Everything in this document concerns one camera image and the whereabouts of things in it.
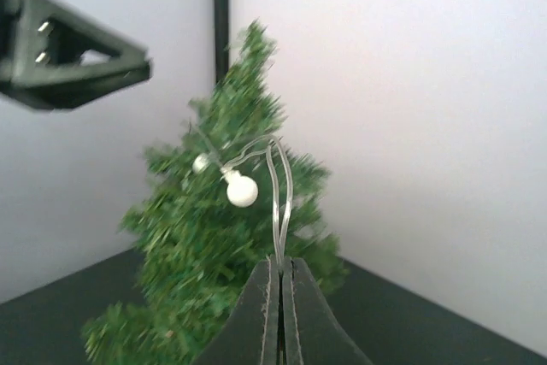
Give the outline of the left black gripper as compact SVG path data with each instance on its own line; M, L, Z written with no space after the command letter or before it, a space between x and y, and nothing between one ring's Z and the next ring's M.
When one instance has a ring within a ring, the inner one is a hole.
M145 48L53 0L1 0L1 93L73 110L150 79Z

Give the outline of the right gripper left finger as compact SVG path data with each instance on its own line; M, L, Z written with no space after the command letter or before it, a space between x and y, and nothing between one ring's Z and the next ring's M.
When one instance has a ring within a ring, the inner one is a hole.
M278 362L280 279L269 257L254 267L225 326L193 362L268 365Z

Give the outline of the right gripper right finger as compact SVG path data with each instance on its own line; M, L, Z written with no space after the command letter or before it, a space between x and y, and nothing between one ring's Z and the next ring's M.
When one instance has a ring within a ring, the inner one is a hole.
M285 364L370 365L340 326L302 258L284 260L281 281Z

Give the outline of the small green christmas tree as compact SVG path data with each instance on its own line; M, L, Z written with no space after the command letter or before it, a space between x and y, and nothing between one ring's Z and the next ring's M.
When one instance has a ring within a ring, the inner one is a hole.
M220 331L254 266L274 253L272 183L262 136L285 120L268 92L276 50L252 22L238 58L177 145L145 152L153 191L123 228L144 262L141 305L117 303L83 329L93 364L188 364Z

